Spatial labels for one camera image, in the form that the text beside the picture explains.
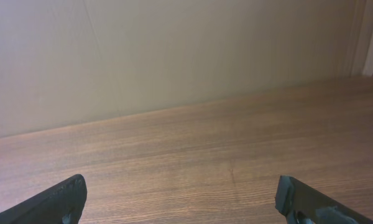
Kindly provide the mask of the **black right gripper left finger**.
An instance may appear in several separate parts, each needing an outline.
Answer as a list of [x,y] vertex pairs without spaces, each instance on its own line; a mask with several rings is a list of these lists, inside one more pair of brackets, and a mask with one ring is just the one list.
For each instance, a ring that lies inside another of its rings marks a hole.
[[0,213],[0,224],[78,224],[87,199],[85,178],[75,174]]

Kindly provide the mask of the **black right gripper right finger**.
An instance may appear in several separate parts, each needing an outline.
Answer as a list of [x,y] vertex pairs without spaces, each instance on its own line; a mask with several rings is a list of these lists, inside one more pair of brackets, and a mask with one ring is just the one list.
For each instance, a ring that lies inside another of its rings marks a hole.
[[288,224],[373,224],[370,218],[287,175],[279,178],[275,208]]

